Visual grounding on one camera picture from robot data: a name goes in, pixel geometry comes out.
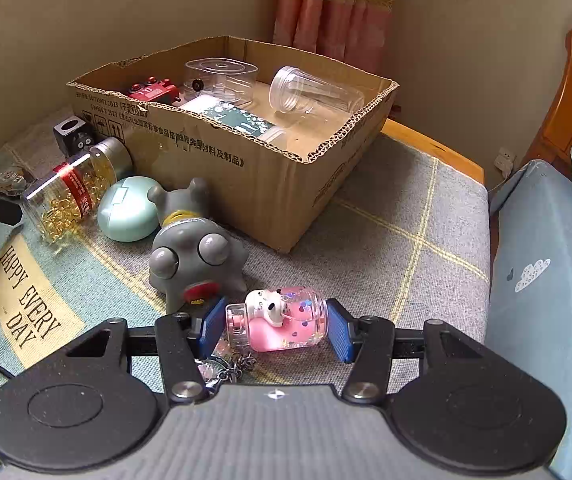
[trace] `pink glass bottle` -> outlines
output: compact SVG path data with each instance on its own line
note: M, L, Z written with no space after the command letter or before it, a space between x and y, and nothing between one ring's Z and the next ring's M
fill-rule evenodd
M326 300L306 286L254 290L244 303L226 307L226 329L240 351L313 346L328 332Z

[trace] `glass jar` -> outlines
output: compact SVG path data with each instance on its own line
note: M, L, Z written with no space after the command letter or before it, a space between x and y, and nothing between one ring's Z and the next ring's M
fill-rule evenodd
M25 210L42 237L53 243L90 216L106 190L131 169L126 147L108 137L29 187L22 195Z
M254 290L226 307L226 330L242 354L313 346L328 332L326 300L306 286Z

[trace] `clear plastic cup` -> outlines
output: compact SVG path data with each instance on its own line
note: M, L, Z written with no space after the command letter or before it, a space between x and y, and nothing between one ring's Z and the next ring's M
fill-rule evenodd
M271 107L282 113L311 113L317 106L354 114L364 107L357 88L315 77L294 66L282 67L272 79L268 94Z

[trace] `cartoon figurine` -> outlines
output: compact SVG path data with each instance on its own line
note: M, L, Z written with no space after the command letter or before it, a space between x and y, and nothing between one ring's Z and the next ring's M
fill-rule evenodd
M187 189L153 186L148 199L157 207L162 229L148 259L150 285L166 295L166 313L185 303L201 304L214 295L246 291L242 267L248 251L208 216L208 186L202 178Z
M263 317L270 326L281 327L288 308L279 292L254 290L246 297L246 313L249 318Z

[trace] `clear plastic container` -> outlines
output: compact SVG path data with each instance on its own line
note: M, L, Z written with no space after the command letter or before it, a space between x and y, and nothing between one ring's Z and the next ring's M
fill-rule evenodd
M254 290L226 307L226 330L242 354L314 346L328 332L326 300L306 286Z
M182 94L189 101L205 93L237 106L253 100L257 67L250 63L207 57L186 63Z
M124 145L108 137L29 187L22 195L24 208L42 237L53 243L90 216L106 190L131 169Z
M272 79L268 101L282 113L315 113L326 107L354 114L364 107L364 94L357 88L325 81L294 66L282 67Z

